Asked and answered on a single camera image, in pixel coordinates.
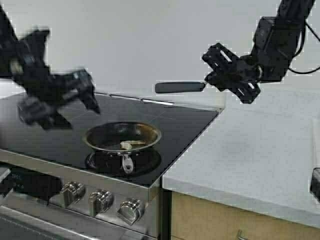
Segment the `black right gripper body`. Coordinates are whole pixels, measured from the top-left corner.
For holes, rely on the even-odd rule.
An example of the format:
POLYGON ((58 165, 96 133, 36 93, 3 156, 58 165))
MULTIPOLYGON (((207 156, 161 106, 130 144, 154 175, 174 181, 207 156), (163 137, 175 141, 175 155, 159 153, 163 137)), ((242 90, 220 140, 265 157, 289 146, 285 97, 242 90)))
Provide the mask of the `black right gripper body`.
POLYGON ((252 55, 239 57, 233 67, 232 73, 243 83, 259 83, 263 70, 252 55))

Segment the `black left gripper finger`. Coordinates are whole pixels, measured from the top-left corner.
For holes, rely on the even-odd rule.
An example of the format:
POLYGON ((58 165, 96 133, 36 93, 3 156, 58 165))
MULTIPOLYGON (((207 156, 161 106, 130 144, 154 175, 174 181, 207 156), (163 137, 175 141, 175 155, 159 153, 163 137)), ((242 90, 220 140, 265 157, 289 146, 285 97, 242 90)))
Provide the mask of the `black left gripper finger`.
POLYGON ((71 123, 57 111, 41 118, 37 124, 43 130, 71 130, 73 128, 71 123))
POLYGON ((79 100, 84 104, 87 110, 91 110, 96 114, 101 113, 98 101, 95 97, 95 86, 92 76, 85 70, 79 69, 71 74, 75 80, 75 89, 78 92, 79 100))

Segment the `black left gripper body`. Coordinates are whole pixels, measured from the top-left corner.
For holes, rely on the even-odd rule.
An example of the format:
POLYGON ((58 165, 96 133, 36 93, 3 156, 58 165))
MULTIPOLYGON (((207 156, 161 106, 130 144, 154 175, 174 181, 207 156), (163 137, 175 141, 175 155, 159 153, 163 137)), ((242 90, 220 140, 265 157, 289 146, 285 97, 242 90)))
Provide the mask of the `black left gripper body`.
POLYGON ((75 99, 64 99, 70 91, 66 76, 52 74, 45 63, 45 48, 50 31, 34 30, 14 45, 14 56, 9 60, 9 72, 15 83, 25 89, 27 96, 17 104, 20 120, 29 126, 75 99))

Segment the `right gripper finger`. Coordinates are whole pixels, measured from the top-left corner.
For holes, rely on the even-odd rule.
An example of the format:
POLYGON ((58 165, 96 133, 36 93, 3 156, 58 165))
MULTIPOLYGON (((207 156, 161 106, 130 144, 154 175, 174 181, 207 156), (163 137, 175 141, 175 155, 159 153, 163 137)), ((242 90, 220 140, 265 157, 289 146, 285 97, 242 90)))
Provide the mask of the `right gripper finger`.
POLYGON ((202 55, 202 60, 211 68, 209 75, 241 75, 242 61, 220 42, 211 45, 202 55))
POLYGON ((261 89, 257 83, 243 81, 239 75, 235 74, 222 74, 212 71, 204 80, 216 87, 220 92, 229 90, 243 104, 252 104, 261 93, 261 89))

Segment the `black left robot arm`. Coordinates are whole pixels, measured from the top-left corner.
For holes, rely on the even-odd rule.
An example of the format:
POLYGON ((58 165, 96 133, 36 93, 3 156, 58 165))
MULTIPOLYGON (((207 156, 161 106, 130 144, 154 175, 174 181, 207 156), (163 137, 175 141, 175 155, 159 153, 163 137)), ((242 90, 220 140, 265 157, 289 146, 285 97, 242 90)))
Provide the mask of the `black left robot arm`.
POLYGON ((18 38, 4 9, 0 10, 0 77, 25 90, 17 103, 20 121, 40 125, 44 130, 71 129, 71 123, 59 109, 79 100, 84 107, 100 114, 92 76, 80 68, 53 73, 45 63, 48 28, 35 29, 18 38))

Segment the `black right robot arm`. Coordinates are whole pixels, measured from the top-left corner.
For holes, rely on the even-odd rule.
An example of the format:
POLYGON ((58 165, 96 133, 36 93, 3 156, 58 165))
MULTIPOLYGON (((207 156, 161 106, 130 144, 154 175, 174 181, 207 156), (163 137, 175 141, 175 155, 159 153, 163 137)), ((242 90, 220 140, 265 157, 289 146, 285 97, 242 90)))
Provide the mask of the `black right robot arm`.
MULTIPOLYGON (((201 92, 211 85, 220 92, 232 92, 244 104, 253 103, 261 92, 259 84, 278 83, 291 70, 293 59, 303 50, 306 31, 311 29, 307 18, 313 6, 312 0, 283 0, 276 16, 263 16, 259 20, 250 54, 237 56, 216 43, 202 55, 211 68, 202 82, 160 82, 155 85, 155 92, 201 92)), ((58 109, 74 100, 100 113, 92 77, 86 70, 54 75, 51 79, 53 86, 46 86, 48 93, 41 101, 41 113, 36 115, 36 122, 43 129, 69 129, 71 124, 58 109)))

